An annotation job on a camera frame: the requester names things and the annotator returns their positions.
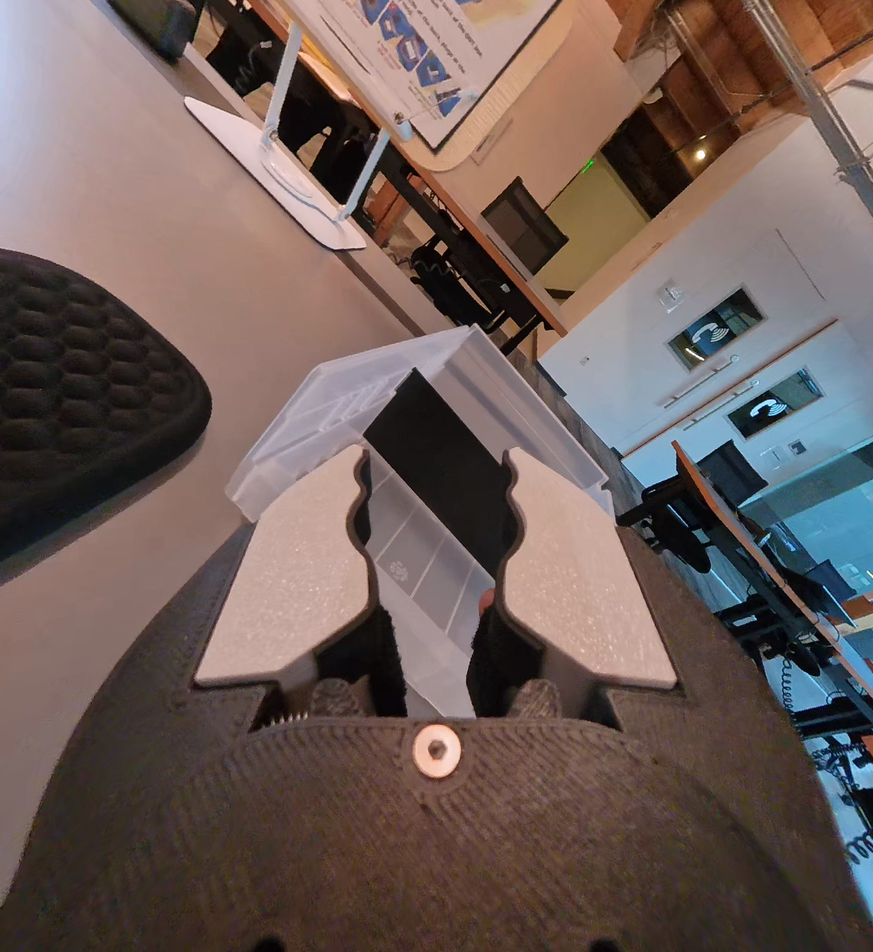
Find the black rectangular device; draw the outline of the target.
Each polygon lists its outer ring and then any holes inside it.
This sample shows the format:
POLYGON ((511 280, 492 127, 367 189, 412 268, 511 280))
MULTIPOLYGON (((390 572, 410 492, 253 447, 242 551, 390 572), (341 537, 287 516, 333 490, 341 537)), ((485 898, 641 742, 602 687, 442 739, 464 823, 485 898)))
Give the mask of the black rectangular device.
POLYGON ((492 578, 515 539, 511 472, 413 368, 365 428, 369 446, 492 578))

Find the black monitor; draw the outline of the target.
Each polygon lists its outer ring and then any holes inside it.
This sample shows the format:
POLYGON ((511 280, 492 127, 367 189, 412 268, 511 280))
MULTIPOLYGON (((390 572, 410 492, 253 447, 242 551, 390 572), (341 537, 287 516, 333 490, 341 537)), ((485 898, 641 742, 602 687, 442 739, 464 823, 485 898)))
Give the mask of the black monitor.
POLYGON ((732 440, 697 461, 696 466, 733 509, 739 509, 768 486, 732 440))
POLYGON ((534 276, 569 243, 519 176, 484 208, 482 217, 534 276))

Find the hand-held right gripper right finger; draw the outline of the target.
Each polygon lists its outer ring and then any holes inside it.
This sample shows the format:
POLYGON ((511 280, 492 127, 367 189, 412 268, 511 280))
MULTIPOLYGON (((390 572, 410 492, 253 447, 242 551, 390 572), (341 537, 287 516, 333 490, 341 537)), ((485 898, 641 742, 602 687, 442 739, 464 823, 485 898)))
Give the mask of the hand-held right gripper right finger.
POLYGON ((579 718, 610 688, 667 695, 679 679, 615 519, 528 451, 504 454, 516 537, 500 564, 495 609, 540 652, 538 677, 579 718))

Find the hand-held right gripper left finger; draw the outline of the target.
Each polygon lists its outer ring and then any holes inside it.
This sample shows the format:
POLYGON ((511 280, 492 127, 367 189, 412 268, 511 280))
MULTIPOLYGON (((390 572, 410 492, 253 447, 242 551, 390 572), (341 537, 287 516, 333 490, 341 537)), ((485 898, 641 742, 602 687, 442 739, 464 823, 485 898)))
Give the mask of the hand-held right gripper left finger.
POLYGON ((201 688, 271 684, 297 702, 358 649, 380 609, 358 515, 369 464, 353 444, 262 513, 194 673, 201 688))

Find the long orange edged desk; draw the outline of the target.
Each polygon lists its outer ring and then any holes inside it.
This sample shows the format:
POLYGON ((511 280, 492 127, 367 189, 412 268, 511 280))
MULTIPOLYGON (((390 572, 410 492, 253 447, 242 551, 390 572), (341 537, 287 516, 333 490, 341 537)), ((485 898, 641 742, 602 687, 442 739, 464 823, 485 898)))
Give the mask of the long orange edged desk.
POLYGON ((469 110, 442 151, 435 153, 415 131, 404 134, 397 129, 398 108, 392 89, 380 76, 360 70, 362 60, 355 59, 344 42, 332 35, 331 28, 319 17, 315 2, 249 1, 248 5, 287 45, 292 22, 299 19, 298 13, 305 13, 303 35, 329 61, 324 73, 315 66, 311 71, 332 92, 335 92, 335 87, 328 77, 334 74, 337 83, 348 90, 368 119, 391 135, 376 170, 385 176, 390 188, 401 195, 402 201, 414 208, 419 217, 454 250, 459 260, 465 251, 479 246, 482 252, 478 263, 493 261, 494 268, 505 274, 509 290, 526 301, 524 308, 532 314, 509 339, 507 347, 510 350, 516 348, 538 326, 565 336, 567 329, 562 325, 561 309, 553 296, 538 283, 484 216, 474 210, 469 201, 454 197, 441 175, 471 157, 479 143, 536 78, 555 53, 559 41, 556 34, 567 30, 571 12, 559 9, 555 12, 556 23, 542 26, 541 34, 527 42, 486 90, 483 98, 469 110))

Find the white poster stand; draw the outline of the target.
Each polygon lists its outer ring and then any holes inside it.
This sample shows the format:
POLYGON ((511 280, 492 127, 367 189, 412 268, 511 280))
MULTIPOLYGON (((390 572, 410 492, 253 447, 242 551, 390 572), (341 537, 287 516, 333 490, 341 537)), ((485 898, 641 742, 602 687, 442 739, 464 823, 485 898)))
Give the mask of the white poster stand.
POLYGON ((377 126, 374 144, 363 162, 356 184, 345 200, 335 201, 314 174, 302 168, 300 161, 279 137, 279 121, 286 110, 294 69, 300 64, 300 51, 306 37, 293 21, 288 38, 290 43, 285 44, 279 62, 263 126, 256 126, 193 98, 185 99, 185 107, 318 244, 333 251, 362 249, 367 242, 364 232, 355 223, 354 215, 391 135, 377 126))

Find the black mesh cushion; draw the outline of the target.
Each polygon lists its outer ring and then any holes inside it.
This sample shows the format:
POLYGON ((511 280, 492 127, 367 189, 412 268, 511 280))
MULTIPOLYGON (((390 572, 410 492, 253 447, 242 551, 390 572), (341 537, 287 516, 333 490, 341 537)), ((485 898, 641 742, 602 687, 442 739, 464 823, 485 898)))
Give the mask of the black mesh cushion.
POLYGON ((105 288, 0 248, 0 564, 181 458, 198 370, 105 288))

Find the clear plastic organizer box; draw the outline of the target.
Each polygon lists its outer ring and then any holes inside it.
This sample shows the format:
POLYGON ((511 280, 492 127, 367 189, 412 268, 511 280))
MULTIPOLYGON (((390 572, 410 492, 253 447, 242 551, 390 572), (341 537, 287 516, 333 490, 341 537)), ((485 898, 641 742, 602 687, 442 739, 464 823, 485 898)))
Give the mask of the clear plastic organizer box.
POLYGON ((380 601, 389 611, 408 684, 408 710, 472 717, 465 684, 478 601, 495 578, 475 561, 363 432, 417 368, 502 462, 528 451, 614 515, 604 464, 610 450, 554 383, 521 354, 512 358, 477 327, 457 327, 316 367, 257 440, 226 493, 249 521, 339 450, 361 444, 370 459, 370 535, 380 601))

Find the grey ceiling pipe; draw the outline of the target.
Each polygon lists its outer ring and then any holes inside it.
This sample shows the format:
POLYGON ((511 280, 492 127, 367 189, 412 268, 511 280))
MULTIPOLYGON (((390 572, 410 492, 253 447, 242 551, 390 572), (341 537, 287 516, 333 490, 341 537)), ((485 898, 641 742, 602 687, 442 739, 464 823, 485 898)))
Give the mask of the grey ceiling pipe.
POLYGON ((837 163, 840 176, 859 197, 873 220, 873 167, 869 158, 817 81, 794 39, 768 1, 744 1, 765 43, 783 67, 791 85, 808 111, 815 129, 837 163))

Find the black office chair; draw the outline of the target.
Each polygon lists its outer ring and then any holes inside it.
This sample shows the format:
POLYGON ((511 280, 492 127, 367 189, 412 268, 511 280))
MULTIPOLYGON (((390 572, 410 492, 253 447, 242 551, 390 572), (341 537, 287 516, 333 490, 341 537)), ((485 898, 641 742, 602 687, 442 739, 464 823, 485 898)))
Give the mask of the black office chair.
POLYGON ((505 311, 487 309, 464 289, 454 269, 437 252, 439 241, 436 235, 412 252, 410 265, 415 273, 412 282, 426 292, 436 309, 454 325, 478 326, 492 333, 506 320, 505 311))

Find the dark grey case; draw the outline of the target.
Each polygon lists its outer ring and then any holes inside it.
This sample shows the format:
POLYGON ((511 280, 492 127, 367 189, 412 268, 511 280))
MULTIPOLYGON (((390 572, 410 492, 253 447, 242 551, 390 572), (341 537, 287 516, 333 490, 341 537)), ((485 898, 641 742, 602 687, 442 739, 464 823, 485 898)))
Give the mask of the dark grey case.
POLYGON ((109 1, 163 59, 176 63, 194 39, 206 1, 109 1))

